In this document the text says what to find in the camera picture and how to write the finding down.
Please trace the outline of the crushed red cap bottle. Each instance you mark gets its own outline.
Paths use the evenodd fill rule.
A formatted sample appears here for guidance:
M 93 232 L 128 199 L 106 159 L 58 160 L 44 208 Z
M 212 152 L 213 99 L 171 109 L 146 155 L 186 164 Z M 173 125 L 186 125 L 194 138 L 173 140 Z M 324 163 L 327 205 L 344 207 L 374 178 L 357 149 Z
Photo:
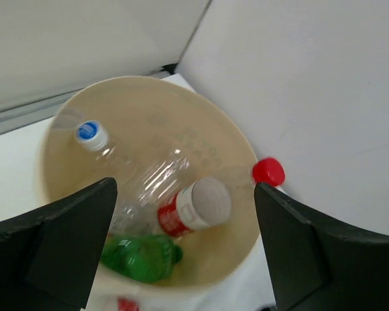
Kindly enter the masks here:
M 140 311 L 136 300 L 128 297 L 109 297 L 104 311 Z

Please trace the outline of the blue label clear bottle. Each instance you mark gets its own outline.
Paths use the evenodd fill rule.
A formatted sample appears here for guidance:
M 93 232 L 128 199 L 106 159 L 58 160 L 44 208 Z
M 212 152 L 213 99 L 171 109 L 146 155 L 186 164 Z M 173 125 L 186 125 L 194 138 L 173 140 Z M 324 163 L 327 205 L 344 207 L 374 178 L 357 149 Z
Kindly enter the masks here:
M 191 175 L 191 164 L 183 150 L 159 139 L 132 152 L 94 120 L 78 125 L 74 138 L 84 151 L 80 156 L 84 165 L 81 184 L 113 177 L 120 203 L 155 204 L 178 190 Z

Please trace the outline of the clear bottle red cap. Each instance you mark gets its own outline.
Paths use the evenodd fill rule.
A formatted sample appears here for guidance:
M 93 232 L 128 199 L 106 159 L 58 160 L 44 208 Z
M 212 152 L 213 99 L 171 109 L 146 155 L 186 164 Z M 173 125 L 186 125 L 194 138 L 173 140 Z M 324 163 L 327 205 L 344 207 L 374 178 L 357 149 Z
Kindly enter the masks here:
M 267 183 L 272 187 L 281 186 L 286 178 L 281 163 L 273 157 L 266 157 L 256 162 L 251 169 L 251 174 L 255 183 Z

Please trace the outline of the green plastic bottle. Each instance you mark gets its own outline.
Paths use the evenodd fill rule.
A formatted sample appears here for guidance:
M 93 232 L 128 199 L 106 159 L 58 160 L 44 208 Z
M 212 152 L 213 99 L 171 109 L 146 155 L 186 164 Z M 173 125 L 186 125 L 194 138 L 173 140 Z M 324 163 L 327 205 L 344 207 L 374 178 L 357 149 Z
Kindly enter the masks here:
M 111 236 L 100 262 L 134 281 L 152 284 L 168 279 L 183 250 L 166 235 Z

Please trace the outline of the red label clear bottle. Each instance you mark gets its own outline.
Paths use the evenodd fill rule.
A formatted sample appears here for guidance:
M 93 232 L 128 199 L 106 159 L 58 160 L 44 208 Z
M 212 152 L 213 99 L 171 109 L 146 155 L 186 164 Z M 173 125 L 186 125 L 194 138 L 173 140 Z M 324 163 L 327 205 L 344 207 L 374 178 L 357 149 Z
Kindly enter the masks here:
M 163 200 L 157 217 L 166 235 L 180 237 L 221 225 L 230 219 L 231 212 L 231 195 L 225 184 L 204 177 Z

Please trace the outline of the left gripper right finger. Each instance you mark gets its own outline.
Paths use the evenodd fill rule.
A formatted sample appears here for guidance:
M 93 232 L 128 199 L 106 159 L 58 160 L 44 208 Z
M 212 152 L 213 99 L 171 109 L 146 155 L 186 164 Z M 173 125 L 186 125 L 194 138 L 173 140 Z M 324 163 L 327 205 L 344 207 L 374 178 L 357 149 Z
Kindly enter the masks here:
M 389 310 L 389 236 L 260 183 L 255 210 L 275 310 Z

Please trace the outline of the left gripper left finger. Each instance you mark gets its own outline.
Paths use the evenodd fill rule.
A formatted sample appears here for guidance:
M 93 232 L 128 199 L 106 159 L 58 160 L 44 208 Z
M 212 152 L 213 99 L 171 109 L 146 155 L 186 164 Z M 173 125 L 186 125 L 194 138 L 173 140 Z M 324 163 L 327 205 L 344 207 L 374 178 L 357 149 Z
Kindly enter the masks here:
M 0 222 L 0 310 L 82 310 L 117 199 L 114 178 Z

